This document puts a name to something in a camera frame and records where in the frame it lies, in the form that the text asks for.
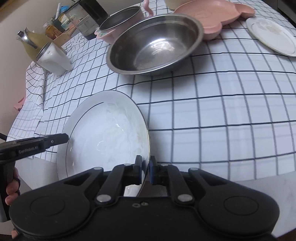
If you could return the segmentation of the person left hand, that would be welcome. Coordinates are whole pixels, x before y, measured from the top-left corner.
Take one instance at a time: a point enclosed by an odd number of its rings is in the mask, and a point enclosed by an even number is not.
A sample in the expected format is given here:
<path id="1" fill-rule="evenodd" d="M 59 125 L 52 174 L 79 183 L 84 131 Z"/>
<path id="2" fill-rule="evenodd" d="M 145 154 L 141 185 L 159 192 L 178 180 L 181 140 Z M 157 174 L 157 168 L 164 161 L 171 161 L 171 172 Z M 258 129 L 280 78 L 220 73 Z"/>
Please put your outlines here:
<path id="1" fill-rule="evenodd" d="M 19 179 L 19 172 L 17 168 L 14 168 L 13 180 L 6 187 L 6 193 L 8 196 L 6 197 L 5 202 L 8 206 L 11 206 L 12 203 L 19 197 L 20 185 L 21 181 Z"/>

